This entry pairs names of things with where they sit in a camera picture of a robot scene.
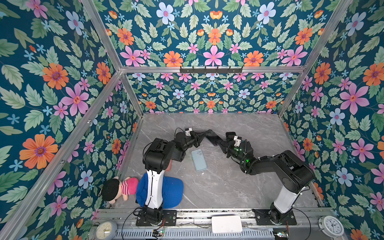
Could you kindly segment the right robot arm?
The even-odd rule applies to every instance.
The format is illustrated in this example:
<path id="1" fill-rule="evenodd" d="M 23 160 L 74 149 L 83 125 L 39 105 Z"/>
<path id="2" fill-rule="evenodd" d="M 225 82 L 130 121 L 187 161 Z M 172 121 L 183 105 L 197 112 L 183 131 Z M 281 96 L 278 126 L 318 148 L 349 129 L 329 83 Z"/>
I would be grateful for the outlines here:
<path id="1" fill-rule="evenodd" d="M 256 158 L 250 142 L 236 137 L 219 143 L 219 146 L 227 158 L 239 165 L 244 174 L 254 176 L 275 173 L 278 176 L 282 188 L 266 214 L 272 224 L 283 224 L 289 218 L 299 195 L 315 179 L 314 171 L 292 151 Z"/>

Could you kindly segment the black phone case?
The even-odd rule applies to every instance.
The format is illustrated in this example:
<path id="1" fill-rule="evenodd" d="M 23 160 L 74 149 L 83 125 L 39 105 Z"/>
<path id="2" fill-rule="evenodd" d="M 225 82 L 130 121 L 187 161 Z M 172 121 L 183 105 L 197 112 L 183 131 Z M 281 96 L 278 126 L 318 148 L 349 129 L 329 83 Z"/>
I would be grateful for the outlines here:
<path id="1" fill-rule="evenodd" d="M 227 142 L 237 140 L 237 134 L 235 132 L 226 132 L 226 140 Z"/>

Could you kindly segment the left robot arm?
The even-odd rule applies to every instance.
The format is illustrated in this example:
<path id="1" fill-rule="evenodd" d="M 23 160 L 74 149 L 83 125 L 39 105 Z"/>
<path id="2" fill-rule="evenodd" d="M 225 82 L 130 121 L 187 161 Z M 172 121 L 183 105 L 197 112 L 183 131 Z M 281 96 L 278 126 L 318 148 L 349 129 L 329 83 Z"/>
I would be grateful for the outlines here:
<path id="1" fill-rule="evenodd" d="M 199 147 L 206 136 L 205 132 L 195 132 L 191 128 L 175 134 L 171 141 L 154 139 L 143 153 L 146 173 L 139 182 L 136 202 L 141 206 L 136 226 L 174 226 L 177 207 L 183 198 L 184 183 L 165 172 L 172 161 L 182 162 L 186 151 Z"/>

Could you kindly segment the light blue phone case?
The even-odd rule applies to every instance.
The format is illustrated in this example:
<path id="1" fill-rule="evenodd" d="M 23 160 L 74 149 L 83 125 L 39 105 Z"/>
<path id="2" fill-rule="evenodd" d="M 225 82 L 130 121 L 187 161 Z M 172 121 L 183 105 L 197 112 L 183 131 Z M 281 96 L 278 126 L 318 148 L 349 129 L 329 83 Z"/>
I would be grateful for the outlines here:
<path id="1" fill-rule="evenodd" d="M 204 153 L 201 149 L 192 151 L 191 155 L 197 172 L 204 171 L 207 169 L 208 165 Z"/>

